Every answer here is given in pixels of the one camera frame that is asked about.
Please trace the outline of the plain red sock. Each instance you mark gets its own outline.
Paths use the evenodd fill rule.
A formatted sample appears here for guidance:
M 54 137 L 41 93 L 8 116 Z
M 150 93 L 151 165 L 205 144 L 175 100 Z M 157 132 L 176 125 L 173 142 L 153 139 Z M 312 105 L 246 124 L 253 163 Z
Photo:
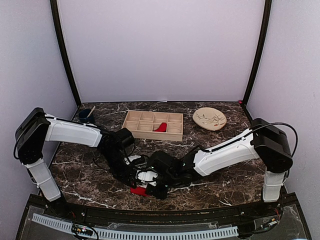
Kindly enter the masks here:
M 150 195 L 147 194 L 147 189 L 145 187 L 137 186 L 136 188 L 131 187 L 130 192 L 132 194 L 136 194 L 139 196 L 149 197 Z

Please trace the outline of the wooden compartment tray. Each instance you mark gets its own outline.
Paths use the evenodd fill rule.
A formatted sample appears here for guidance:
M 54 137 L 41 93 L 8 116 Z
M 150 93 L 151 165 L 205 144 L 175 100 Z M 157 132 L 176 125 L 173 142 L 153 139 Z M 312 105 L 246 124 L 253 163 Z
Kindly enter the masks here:
M 136 139 L 181 142 L 183 118 L 182 113 L 131 110 L 128 111 L 122 127 L 130 130 Z M 154 125 L 161 123 L 167 123 L 166 132 L 153 131 Z

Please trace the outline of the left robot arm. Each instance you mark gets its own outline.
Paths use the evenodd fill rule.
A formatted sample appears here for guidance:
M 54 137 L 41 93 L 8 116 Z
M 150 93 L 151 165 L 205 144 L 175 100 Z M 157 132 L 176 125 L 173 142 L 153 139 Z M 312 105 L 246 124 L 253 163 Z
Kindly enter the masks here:
M 67 218 L 71 208 L 62 200 L 62 191 L 44 159 L 46 145 L 69 143 L 97 149 L 115 179 L 136 187 L 137 170 L 127 152 L 127 147 L 134 142 L 132 133 L 126 128 L 110 131 L 94 124 L 58 118 L 36 107 L 15 132 L 13 155 L 26 167 L 45 199 L 52 202 L 51 210 L 58 217 Z

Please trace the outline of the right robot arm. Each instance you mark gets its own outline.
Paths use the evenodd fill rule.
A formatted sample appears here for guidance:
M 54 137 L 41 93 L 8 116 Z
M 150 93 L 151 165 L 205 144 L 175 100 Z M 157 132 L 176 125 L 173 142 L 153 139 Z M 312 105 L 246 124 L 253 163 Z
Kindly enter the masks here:
M 170 188 L 187 186 L 202 177 L 247 161 L 261 159 L 265 165 L 262 201 L 255 205 L 255 213 L 266 217 L 275 208 L 280 197 L 286 172 L 293 166 L 295 149 L 291 149 L 287 134 L 278 128 L 279 123 L 269 123 L 261 118 L 239 135 L 210 148 L 196 146 L 182 158 L 164 151 L 154 152 L 147 161 L 155 185 L 147 184 L 145 193 L 165 199 Z

